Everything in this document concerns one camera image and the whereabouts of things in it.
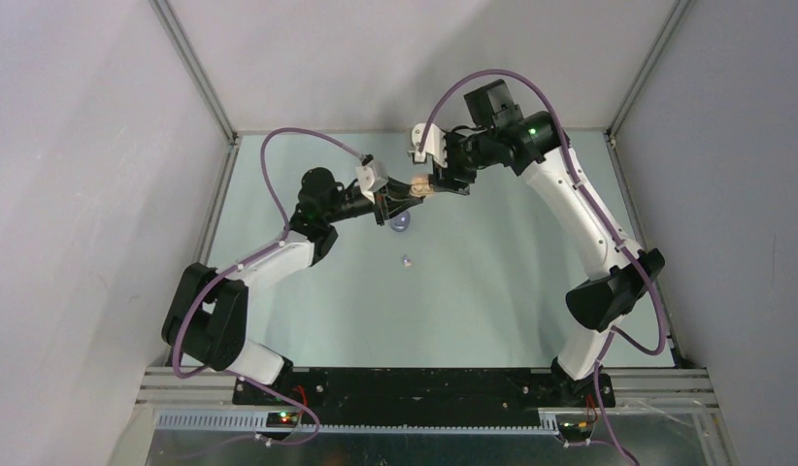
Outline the beige earbud charging case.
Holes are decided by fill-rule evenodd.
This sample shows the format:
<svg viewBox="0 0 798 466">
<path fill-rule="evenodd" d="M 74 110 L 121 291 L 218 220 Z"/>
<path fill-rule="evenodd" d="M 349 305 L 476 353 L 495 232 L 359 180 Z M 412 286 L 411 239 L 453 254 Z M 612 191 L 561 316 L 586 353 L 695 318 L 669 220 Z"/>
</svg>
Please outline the beige earbud charging case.
<svg viewBox="0 0 798 466">
<path fill-rule="evenodd" d="M 410 195 L 415 198 L 425 198 L 435 193 L 435 187 L 431 184 L 427 174 L 415 175 L 410 183 Z"/>
</svg>

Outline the purple earbud charging case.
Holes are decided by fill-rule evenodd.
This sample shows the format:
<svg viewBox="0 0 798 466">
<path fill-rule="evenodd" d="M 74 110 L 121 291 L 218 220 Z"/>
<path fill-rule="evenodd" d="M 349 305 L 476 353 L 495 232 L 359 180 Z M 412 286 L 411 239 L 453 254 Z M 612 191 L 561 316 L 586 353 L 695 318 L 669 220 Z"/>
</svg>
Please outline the purple earbud charging case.
<svg viewBox="0 0 798 466">
<path fill-rule="evenodd" d="M 405 232 L 409 229 L 411 224 L 411 213 L 409 211 L 405 211 L 398 216 L 392 218 L 389 223 L 389 227 L 391 230 L 395 232 Z"/>
</svg>

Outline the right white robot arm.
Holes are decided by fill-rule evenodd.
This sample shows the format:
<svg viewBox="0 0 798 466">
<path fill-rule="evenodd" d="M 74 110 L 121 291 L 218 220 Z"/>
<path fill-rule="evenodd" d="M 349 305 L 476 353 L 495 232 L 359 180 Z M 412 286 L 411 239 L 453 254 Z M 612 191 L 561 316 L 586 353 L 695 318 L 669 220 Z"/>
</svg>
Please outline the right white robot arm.
<svg viewBox="0 0 798 466">
<path fill-rule="evenodd" d="M 525 116 L 503 79 L 464 96 L 472 125 L 465 135 L 428 119 L 410 132 L 409 154 L 430 161 L 433 191 L 467 194 L 480 170 L 503 165 L 548 205 L 575 245 L 587 279 L 565 302 L 576 324 L 554 361 L 555 399 L 576 406 L 591 391 L 588 378 L 608 338 L 651 288 L 665 265 L 616 221 L 584 173 L 551 106 Z"/>
</svg>

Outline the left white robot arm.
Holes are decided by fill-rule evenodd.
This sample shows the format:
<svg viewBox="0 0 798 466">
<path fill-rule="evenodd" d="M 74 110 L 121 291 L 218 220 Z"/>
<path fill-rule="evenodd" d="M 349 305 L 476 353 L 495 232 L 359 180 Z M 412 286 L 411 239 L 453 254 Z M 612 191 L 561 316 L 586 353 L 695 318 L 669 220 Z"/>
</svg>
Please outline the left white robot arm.
<svg viewBox="0 0 798 466">
<path fill-rule="evenodd" d="M 161 330 L 178 377 L 186 376 L 186 354 L 205 369 L 257 381 L 257 392 L 271 404 L 290 399 L 290 360 L 247 335 L 251 292 L 318 264 L 338 238 L 337 222 L 372 215 L 384 224 L 434 192 L 424 176 L 402 183 L 370 167 L 357 168 L 356 175 L 343 185 L 325 168 L 309 170 L 279 237 L 223 270 L 199 262 L 184 269 Z"/>
</svg>

